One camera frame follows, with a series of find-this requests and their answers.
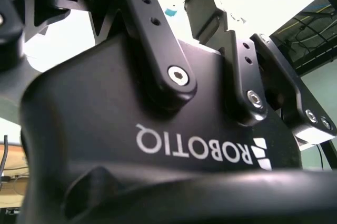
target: metal frame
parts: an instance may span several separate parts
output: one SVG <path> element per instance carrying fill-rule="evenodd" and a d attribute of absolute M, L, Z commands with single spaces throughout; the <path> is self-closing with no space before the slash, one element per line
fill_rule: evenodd
<path fill-rule="evenodd" d="M 330 4 L 334 7 L 335 12 L 329 14 L 331 16 L 335 15 L 337 12 L 337 0 L 328 0 Z M 311 16 L 320 16 L 317 14 L 322 13 L 310 13 Z M 309 16 L 308 14 L 299 13 L 299 15 Z M 315 69 L 318 69 L 321 66 L 329 62 L 333 62 L 337 58 L 337 37 L 332 40 L 324 43 L 320 47 L 316 48 L 311 53 L 307 54 L 304 60 L 298 60 L 294 63 L 294 67 L 298 75 L 306 75 Z"/>
<path fill-rule="evenodd" d="M 332 17 L 336 13 L 317 13 L 317 12 L 298 12 L 297 16 L 310 16 L 310 17 Z"/>

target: cable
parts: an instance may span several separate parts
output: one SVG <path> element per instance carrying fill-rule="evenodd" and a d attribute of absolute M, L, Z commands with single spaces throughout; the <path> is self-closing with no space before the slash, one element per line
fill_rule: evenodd
<path fill-rule="evenodd" d="M 21 169 L 28 169 L 29 167 L 18 167 L 18 168 L 11 168 L 11 169 L 4 169 L 4 170 L 21 170 Z"/>
<path fill-rule="evenodd" d="M 1 164 L 0 164 L 0 190 L 1 190 L 1 187 L 2 187 L 1 177 L 2 177 L 2 173 L 4 172 L 5 163 L 6 163 L 7 156 L 8 156 L 8 136 L 7 135 L 4 136 L 4 146 L 5 146 L 4 154 L 2 156 Z"/>
<path fill-rule="evenodd" d="M 333 38 L 335 38 L 336 36 L 337 36 L 337 33 L 331 35 L 331 36 L 328 38 L 328 41 L 331 40 L 331 39 L 333 39 Z M 325 41 L 322 41 L 322 42 L 321 42 L 320 44 L 318 44 L 314 49 L 317 49 L 317 48 L 320 47 L 323 43 L 325 43 Z M 305 57 L 306 57 L 306 54 L 304 54 L 299 60 L 304 61 Z"/>
<path fill-rule="evenodd" d="M 329 40 L 331 40 L 332 38 L 335 38 L 336 36 L 337 36 L 337 33 L 331 35 L 329 38 L 327 38 L 327 40 L 329 41 Z M 313 47 L 313 49 L 318 48 L 318 47 L 319 47 L 320 45 L 322 45 L 323 43 L 326 43 L 326 42 L 325 42 L 325 41 L 322 41 L 320 44 L 318 44 L 317 46 Z"/>
<path fill-rule="evenodd" d="M 17 177 L 15 178 L 14 182 L 13 182 L 13 190 L 14 190 L 15 193 L 18 194 L 18 195 L 25 196 L 24 194 L 21 194 L 21 193 L 19 193 L 19 192 L 16 190 L 15 185 L 16 185 L 16 182 L 17 182 L 20 178 L 24 178 L 24 177 L 29 178 L 29 175 L 27 175 L 27 173 L 28 173 L 28 172 L 23 173 L 23 174 L 21 174 L 20 176 L 17 176 Z"/>
<path fill-rule="evenodd" d="M 337 20 L 334 20 L 330 25 L 328 25 L 326 28 L 324 28 L 322 31 L 320 31 L 319 34 L 324 33 L 327 29 L 329 29 L 336 22 L 337 22 Z M 305 39 L 303 39 L 301 41 L 295 41 L 295 42 L 293 42 L 293 44 L 298 44 L 298 43 L 301 43 L 301 42 L 304 42 L 304 41 L 308 41 L 308 40 L 311 40 L 311 39 L 313 39 L 313 38 L 315 38 L 317 36 L 318 36 L 318 34 L 315 34 L 315 35 L 313 35 L 311 37 L 308 37 L 308 38 L 305 38 Z"/>
<path fill-rule="evenodd" d="M 307 28 L 309 28 L 310 30 L 312 30 L 314 33 L 316 33 L 322 40 L 324 40 L 325 42 L 328 42 L 328 40 L 326 38 L 324 38 L 318 31 L 316 31 L 314 28 L 312 28 L 310 25 L 305 24 L 303 21 L 298 20 L 297 18 L 293 18 L 295 20 L 297 20 L 298 22 L 300 22 L 302 25 L 306 26 Z"/>
<path fill-rule="evenodd" d="M 327 5 L 327 6 L 323 7 L 323 8 L 321 8 L 321 9 L 319 9 L 318 11 L 316 11 L 316 13 L 319 13 L 319 12 L 325 10 L 326 8 L 329 8 L 330 6 L 331 6 L 331 4 L 329 4 L 329 5 Z M 304 18 L 301 19 L 301 21 L 306 20 L 306 19 L 308 19 L 309 17 L 310 17 L 310 16 L 304 17 Z M 290 25 L 290 26 L 285 27 L 284 29 L 282 29 L 282 30 L 280 30 L 279 32 L 277 32 L 277 34 L 283 33 L 285 30 L 288 30 L 289 28 L 292 28 L 293 26 L 297 25 L 298 23 L 299 23 L 299 21 L 295 22 L 294 24 L 292 24 L 292 25 Z"/>
<path fill-rule="evenodd" d="M 324 169 L 324 166 L 323 166 L 323 158 L 322 158 L 322 152 L 321 152 L 321 149 L 318 145 L 316 145 L 316 147 L 318 148 L 318 152 L 320 153 L 320 158 L 321 158 L 321 167 L 322 167 L 322 170 Z"/>
<path fill-rule="evenodd" d="M 315 49 L 315 48 L 314 48 L 314 47 L 311 47 L 311 46 L 308 47 L 308 46 L 306 46 L 305 44 L 303 44 L 302 41 L 299 41 L 298 35 L 299 35 L 301 32 L 303 32 L 303 30 L 300 30 L 300 31 L 296 34 L 296 36 L 295 36 L 295 40 L 297 40 L 297 43 L 296 43 L 296 44 L 298 44 L 300 47 L 305 48 L 305 49 L 310 53 L 310 49 Z"/>

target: black metal bracket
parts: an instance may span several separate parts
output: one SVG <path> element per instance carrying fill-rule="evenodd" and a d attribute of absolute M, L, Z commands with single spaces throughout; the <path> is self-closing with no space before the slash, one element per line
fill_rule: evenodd
<path fill-rule="evenodd" d="M 267 115 L 267 102 L 254 43 L 250 39 L 237 39 L 234 31 L 228 31 L 230 18 L 219 0 L 186 0 L 185 9 L 193 37 L 225 57 L 227 110 L 247 126 L 262 121 Z"/>
<path fill-rule="evenodd" d="M 155 102 L 179 109 L 196 93 L 197 84 L 157 0 L 119 0 L 131 38 L 141 42 L 151 76 L 147 89 Z"/>
<path fill-rule="evenodd" d="M 19 63 L 23 56 L 24 25 L 11 0 L 0 0 L 0 71 Z"/>
<path fill-rule="evenodd" d="M 337 129 L 332 120 L 274 42 L 263 34 L 254 34 L 251 39 L 264 60 L 265 74 L 272 78 L 278 91 L 282 119 L 293 134 L 310 144 L 334 138 Z"/>

